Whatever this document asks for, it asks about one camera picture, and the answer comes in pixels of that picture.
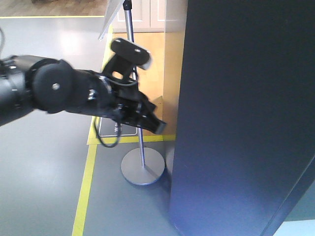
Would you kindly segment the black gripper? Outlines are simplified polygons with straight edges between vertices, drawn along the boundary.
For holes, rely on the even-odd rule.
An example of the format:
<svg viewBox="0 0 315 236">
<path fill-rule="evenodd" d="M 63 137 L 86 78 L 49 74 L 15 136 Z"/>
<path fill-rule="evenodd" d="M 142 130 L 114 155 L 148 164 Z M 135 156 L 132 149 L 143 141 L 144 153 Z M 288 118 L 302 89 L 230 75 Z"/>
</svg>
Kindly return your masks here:
<svg viewBox="0 0 315 236">
<path fill-rule="evenodd" d="M 108 118 L 121 124 L 161 134 L 167 123 L 155 115 L 156 105 L 139 91 L 137 85 L 110 84 Z"/>
</svg>

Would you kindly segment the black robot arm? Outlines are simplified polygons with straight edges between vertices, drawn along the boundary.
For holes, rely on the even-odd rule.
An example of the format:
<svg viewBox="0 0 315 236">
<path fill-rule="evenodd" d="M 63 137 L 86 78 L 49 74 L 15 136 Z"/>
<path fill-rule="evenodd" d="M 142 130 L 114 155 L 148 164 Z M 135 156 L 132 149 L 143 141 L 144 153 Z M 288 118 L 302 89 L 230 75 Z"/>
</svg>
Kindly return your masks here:
<svg viewBox="0 0 315 236">
<path fill-rule="evenodd" d="M 11 56 L 0 62 L 0 123 L 5 125 L 35 109 L 109 118 L 160 134 L 166 124 L 136 83 L 91 70 L 77 70 L 65 60 Z"/>
</svg>

